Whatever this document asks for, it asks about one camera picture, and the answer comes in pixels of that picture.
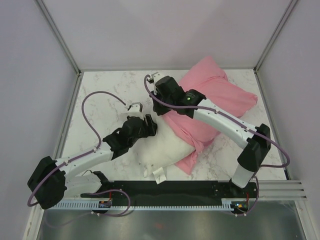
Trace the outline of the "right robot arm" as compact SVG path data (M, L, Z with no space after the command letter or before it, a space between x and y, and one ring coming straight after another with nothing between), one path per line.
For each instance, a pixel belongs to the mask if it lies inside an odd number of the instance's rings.
M240 120L195 89L184 91L171 76L156 72L145 82L153 84L150 96L158 115L176 111L201 121L229 137L242 149L228 191L237 198L246 193L249 181L258 172L271 149L270 128L265 124L254 126Z

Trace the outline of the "white pillow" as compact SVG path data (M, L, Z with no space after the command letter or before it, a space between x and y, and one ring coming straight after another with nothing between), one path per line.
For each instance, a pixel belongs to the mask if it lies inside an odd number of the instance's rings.
M177 163L195 150L195 147L176 136L161 117L156 118L156 124L155 136L138 140L134 147L145 178L160 168Z

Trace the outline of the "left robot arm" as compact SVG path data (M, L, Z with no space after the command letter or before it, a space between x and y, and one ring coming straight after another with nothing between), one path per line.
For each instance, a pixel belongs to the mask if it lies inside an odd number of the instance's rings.
M44 210L50 209L65 196L67 181L91 167L126 154L137 140L154 137L157 130L158 125L150 114L143 118L129 116L122 127L101 139L96 147L87 152L59 159L50 156L42 158L27 181L31 190L27 205L33 207L39 204Z

